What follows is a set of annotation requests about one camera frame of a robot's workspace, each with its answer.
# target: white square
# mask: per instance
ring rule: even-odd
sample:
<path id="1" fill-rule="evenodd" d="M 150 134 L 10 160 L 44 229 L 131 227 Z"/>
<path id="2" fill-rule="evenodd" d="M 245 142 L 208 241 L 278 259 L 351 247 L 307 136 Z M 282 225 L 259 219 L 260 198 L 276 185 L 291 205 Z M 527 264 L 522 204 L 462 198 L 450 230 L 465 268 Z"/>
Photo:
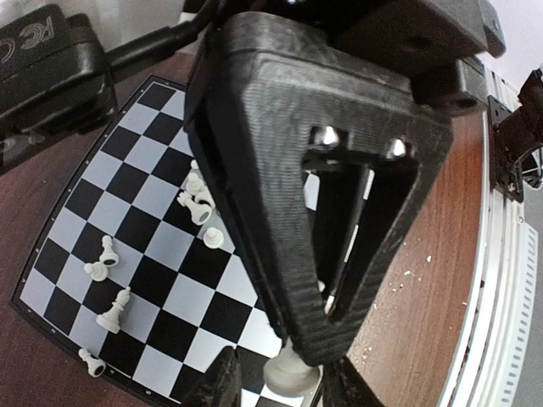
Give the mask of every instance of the white square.
<path id="1" fill-rule="evenodd" d="M 71 252 L 86 222 L 67 208 L 62 208 L 55 218 L 48 238 L 64 250 Z"/>
<path id="2" fill-rule="evenodd" d="M 120 168 L 122 161 L 106 154 L 102 151 L 98 151 L 85 172 L 81 176 L 82 179 L 89 181 L 91 184 L 96 185 L 100 189 L 105 190 L 113 177 Z"/>
<path id="3" fill-rule="evenodd" d="M 84 306 L 79 308 L 70 331 L 70 339 L 98 357 L 108 332 L 96 323 L 97 315 Z"/>
<path id="4" fill-rule="evenodd" d="M 159 114 L 158 110 L 148 108 L 142 104 L 134 104 L 120 120 L 119 126 L 137 134 L 143 134 Z"/>
<path id="5" fill-rule="evenodd" d="M 148 137 L 139 137 L 125 162 L 143 172 L 151 173 L 159 163 L 167 146 Z"/>
<path id="6" fill-rule="evenodd" d="M 275 358 L 279 354 L 283 342 L 270 326 L 266 313 L 253 308 L 238 345 L 268 358 Z"/>
<path id="7" fill-rule="evenodd" d="M 113 250 L 119 255 L 119 264 L 109 269 L 109 279 L 121 287 L 128 287 L 142 260 L 143 253 L 117 239 L 113 241 Z"/>
<path id="8" fill-rule="evenodd" d="M 205 373 L 213 360 L 226 346 L 235 348 L 235 345 L 225 338 L 198 329 L 185 358 L 185 365 Z"/>
<path id="9" fill-rule="evenodd" d="M 164 309 L 186 322 L 199 326 L 214 293 L 214 290 L 204 284 L 180 274 L 171 288 Z"/>
<path id="10" fill-rule="evenodd" d="M 129 209 L 129 203 L 109 192 L 104 192 L 94 207 L 88 221 L 108 235 L 115 236 Z"/>
<path id="11" fill-rule="evenodd" d="M 170 397 L 183 363 L 149 346 L 145 347 L 132 380 Z"/>
<path id="12" fill-rule="evenodd" d="M 266 397 L 267 399 L 277 401 L 278 403 L 282 403 L 285 405 L 289 405 L 290 407 L 300 407 L 302 403 L 304 403 L 303 397 L 283 397 L 279 394 L 275 394 L 270 388 L 266 385 L 264 385 L 264 388 L 262 389 L 262 393 L 260 393 L 262 397 Z"/>
<path id="13" fill-rule="evenodd" d="M 92 278 L 83 270 L 84 266 L 76 256 L 70 255 L 57 281 L 57 286 L 79 303 L 85 299 L 92 283 Z"/>
<path id="14" fill-rule="evenodd" d="M 26 279 L 20 299 L 36 314 L 43 316 L 53 295 L 53 290 L 54 284 L 38 270 L 32 269 Z"/>
<path id="15" fill-rule="evenodd" d="M 256 407 L 259 398 L 259 394 L 254 394 L 243 388 L 241 391 L 241 407 Z"/>
<path id="16" fill-rule="evenodd" d="M 185 92 L 175 92 L 161 112 L 183 120 L 185 117 Z"/>
<path id="17" fill-rule="evenodd" d="M 181 151 L 190 157 L 194 157 L 193 150 L 188 143 L 188 134 L 181 129 L 170 143 L 170 147 L 177 151 Z"/>
<path id="18" fill-rule="evenodd" d="M 134 206 L 162 219 L 179 189 L 156 176 L 149 176 L 134 199 Z"/>
<path id="19" fill-rule="evenodd" d="M 120 316 L 120 327 L 131 337 L 146 343 L 159 311 L 159 307 L 133 293 Z"/>
<path id="20" fill-rule="evenodd" d="M 320 185 L 321 179 L 315 174 L 309 174 L 304 185 L 305 207 L 316 210 Z"/>
<path id="21" fill-rule="evenodd" d="M 179 271 L 193 240 L 194 236 L 185 231 L 160 222 L 145 254 L 162 265 Z"/>
<path id="22" fill-rule="evenodd" d="M 255 306 L 258 299 L 247 271 L 238 256 L 232 256 L 228 261 L 217 291 L 251 307 Z"/>

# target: white pawn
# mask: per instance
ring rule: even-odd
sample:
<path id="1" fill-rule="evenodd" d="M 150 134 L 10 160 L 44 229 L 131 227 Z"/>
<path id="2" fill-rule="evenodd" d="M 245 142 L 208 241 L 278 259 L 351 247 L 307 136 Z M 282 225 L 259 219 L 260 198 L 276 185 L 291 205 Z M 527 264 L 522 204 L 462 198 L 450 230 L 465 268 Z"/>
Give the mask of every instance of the white pawn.
<path id="1" fill-rule="evenodd" d="M 79 357 L 87 362 L 88 374 L 92 377 L 100 377 L 105 372 L 105 362 L 101 359 L 94 359 L 86 349 L 79 349 Z"/>
<path id="2" fill-rule="evenodd" d="M 191 172 L 187 177 L 187 192 L 191 195 L 196 195 L 198 192 L 202 192 L 205 189 L 205 184 L 198 174 Z"/>
<path id="3" fill-rule="evenodd" d="M 104 281 L 109 275 L 108 268 L 99 261 L 85 264 L 83 270 L 96 282 Z"/>
<path id="4" fill-rule="evenodd" d="M 198 192 L 196 196 L 194 197 L 194 202 L 196 204 L 208 204 L 212 209 L 215 209 L 215 201 L 213 200 L 213 197 L 211 196 L 211 192 L 208 188 L 204 188 L 202 192 Z"/>
<path id="5" fill-rule="evenodd" d="M 100 262 L 107 267 L 113 267 L 119 264 L 119 255 L 113 251 L 113 239 L 111 236 L 102 237 L 102 247 L 104 251 L 100 255 Z"/>
<path id="6" fill-rule="evenodd" d="M 125 310 L 126 304 L 130 301 L 130 287 L 125 288 L 122 291 L 119 291 L 117 298 L 112 303 L 113 307 L 108 312 L 100 314 L 96 318 L 96 322 L 104 329 L 110 331 L 111 333 L 119 333 L 120 323 L 119 317 L 120 313 Z"/>
<path id="7" fill-rule="evenodd" d="M 177 202 L 190 210 L 193 223 L 198 226 L 202 226 L 207 222 L 213 212 L 213 209 L 208 204 L 195 203 L 188 192 L 181 192 L 177 197 Z"/>
<path id="8" fill-rule="evenodd" d="M 320 369 L 306 365 L 292 349 L 290 339 L 279 355 L 264 365 L 266 385 L 283 397 L 306 396 L 320 380 Z"/>
<path id="9" fill-rule="evenodd" d="M 204 233 L 204 243 L 208 248 L 220 248 L 224 243 L 224 234 L 215 227 L 210 227 Z"/>

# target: chess board border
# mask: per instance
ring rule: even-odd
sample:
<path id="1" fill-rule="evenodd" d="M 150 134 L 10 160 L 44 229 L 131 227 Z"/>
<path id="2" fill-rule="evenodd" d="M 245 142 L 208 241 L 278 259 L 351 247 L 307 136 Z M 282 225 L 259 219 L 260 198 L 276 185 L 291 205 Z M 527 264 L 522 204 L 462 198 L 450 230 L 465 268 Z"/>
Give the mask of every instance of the chess board border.
<path id="1" fill-rule="evenodd" d="M 40 253 L 40 248 L 43 247 L 43 244 L 48 237 L 48 233 L 53 226 L 54 219 L 56 219 L 60 210 L 64 207 L 66 201 L 70 197 L 72 190 L 76 187 L 77 182 L 81 179 L 83 172 L 90 164 L 94 155 L 98 151 L 100 151 L 104 143 L 108 140 L 108 136 L 112 134 L 115 128 L 119 125 L 119 122 L 124 118 L 126 112 L 134 104 L 137 103 L 139 98 L 153 84 L 160 84 L 162 86 L 167 86 L 171 89 L 183 92 L 187 90 L 187 87 L 185 85 L 175 83 L 174 81 L 170 81 L 157 75 L 150 75 L 143 82 L 143 84 L 140 85 L 135 90 L 135 92 L 128 98 L 127 102 L 122 106 L 120 112 L 117 114 L 117 117 L 115 117 L 115 120 L 106 127 L 98 140 L 89 148 L 89 151 L 85 154 L 85 158 L 79 163 L 76 172 L 64 187 L 64 190 L 62 191 L 57 203 L 54 205 L 51 214 L 45 220 L 36 241 L 32 245 L 32 251 L 28 257 L 28 260 L 25 263 L 25 267 L 21 273 L 21 276 L 17 282 L 17 286 L 14 290 L 14 294 L 11 298 L 10 304 L 20 315 L 24 317 L 26 321 L 28 321 L 34 328 L 36 328 L 44 337 L 48 338 L 50 341 L 53 342 L 53 344 L 63 350 L 65 354 L 71 356 L 74 360 L 77 360 L 79 362 L 81 362 L 81 359 L 79 358 L 77 352 L 79 351 L 80 347 L 73 343 L 60 330 L 54 329 L 53 324 L 46 321 L 40 315 L 36 315 L 32 311 L 32 309 L 30 309 L 20 299 L 20 295 L 23 291 L 23 288 L 25 287 L 26 279 L 28 278 L 32 267 L 36 263 L 37 256 Z M 104 372 L 101 378 L 104 378 L 108 382 L 112 383 L 114 386 L 150 405 L 157 407 L 170 407 L 181 405 L 134 382 L 131 377 L 126 376 L 125 374 L 116 370 L 113 366 L 108 365 L 108 369 Z"/>

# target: white wall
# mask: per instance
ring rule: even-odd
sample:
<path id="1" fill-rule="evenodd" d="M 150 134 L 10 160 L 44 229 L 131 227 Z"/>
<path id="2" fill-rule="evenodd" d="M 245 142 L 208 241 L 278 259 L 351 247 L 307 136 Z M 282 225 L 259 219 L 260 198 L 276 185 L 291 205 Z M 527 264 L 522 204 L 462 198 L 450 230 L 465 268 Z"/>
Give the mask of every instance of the white wall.
<path id="1" fill-rule="evenodd" d="M 105 49 L 175 25 L 184 0 L 0 0 L 0 26 L 41 7 L 57 3 L 67 15 L 85 13 Z"/>

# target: metal screw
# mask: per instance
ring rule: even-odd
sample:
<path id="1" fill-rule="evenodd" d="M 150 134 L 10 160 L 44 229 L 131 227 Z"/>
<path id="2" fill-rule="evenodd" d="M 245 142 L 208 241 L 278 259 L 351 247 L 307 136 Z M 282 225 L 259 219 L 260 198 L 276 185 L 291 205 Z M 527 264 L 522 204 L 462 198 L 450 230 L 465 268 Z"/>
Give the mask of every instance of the metal screw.
<path id="1" fill-rule="evenodd" d="M 397 159 L 407 154 L 406 144 L 399 138 L 393 138 L 387 151 L 387 158 Z"/>

